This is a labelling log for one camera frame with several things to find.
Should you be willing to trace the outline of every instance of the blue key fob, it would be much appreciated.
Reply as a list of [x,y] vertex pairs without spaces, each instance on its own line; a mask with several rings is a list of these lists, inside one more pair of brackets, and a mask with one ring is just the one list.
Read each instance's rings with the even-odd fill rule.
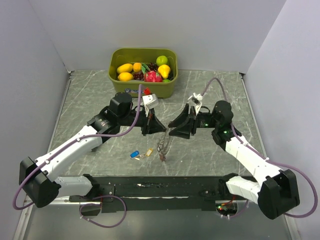
[[133,153],[130,154],[130,157],[135,158],[138,155],[139,155],[139,151],[134,151]]

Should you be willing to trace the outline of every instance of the white wall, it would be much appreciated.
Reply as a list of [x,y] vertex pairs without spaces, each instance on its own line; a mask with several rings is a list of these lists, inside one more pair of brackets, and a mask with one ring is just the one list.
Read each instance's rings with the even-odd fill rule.
[[286,0],[29,0],[67,69],[123,47],[176,51],[180,69],[246,73]]
[[[320,193],[320,1],[287,0],[247,75],[245,85],[267,154],[296,166]],[[301,204],[311,209],[313,195],[300,176]],[[319,239],[320,210],[297,219],[304,240]]]
[[[0,239],[13,238],[19,164],[43,155],[66,87],[67,71],[27,0],[0,1]],[[21,194],[19,204],[25,194]]]

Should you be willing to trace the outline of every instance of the table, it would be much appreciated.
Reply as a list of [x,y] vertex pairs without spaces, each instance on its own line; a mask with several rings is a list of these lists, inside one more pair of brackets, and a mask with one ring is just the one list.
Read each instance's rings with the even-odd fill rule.
[[[180,70],[174,93],[160,99],[155,108],[158,119],[167,126],[184,108],[192,93],[201,93],[206,83],[218,77],[224,85],[234,113],[233,122],[258,151],[261,145],[255,121],[238,72]],[[115,90],[108,78],[108,71],[81,70],[71,73],[71,83],[65,98],[51,150],[74,136],[94,115],[109,105]],[[214,81],[204,96],[203,105],[213,109],[223,95]],[[169,146],[167,161],[161,162],[156,151],[163,133],[142,136],[135,127],[123,137],[111,138],[95,152],[89,152],[74,162],[63,174],[74,176],[223,176],[229,173],[249,175],[249,172],[231,155],[217,146],[208,129],[197,129],[191,139],[174,137]],[[136,160],[130,154],[136,150],[145,153],[153,148],[150,157]]]

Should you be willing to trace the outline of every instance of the green apple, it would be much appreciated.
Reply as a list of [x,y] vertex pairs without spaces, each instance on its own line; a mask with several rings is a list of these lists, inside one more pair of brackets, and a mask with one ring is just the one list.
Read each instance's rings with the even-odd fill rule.
[[158,65],[158,67],[164,64],[169,65],[169,60],[166,56],[158,56],[156,59],[156,64]]

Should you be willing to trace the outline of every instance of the yellow key tag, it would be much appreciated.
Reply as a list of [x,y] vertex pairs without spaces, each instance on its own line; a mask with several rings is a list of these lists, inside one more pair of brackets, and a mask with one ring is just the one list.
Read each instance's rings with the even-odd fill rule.
[[146,151],[145,155],[146,155],[147,157],[149,157],[149,156],[152,154],[153,151],[154,151],[153,148],[149,148],[148,151]]

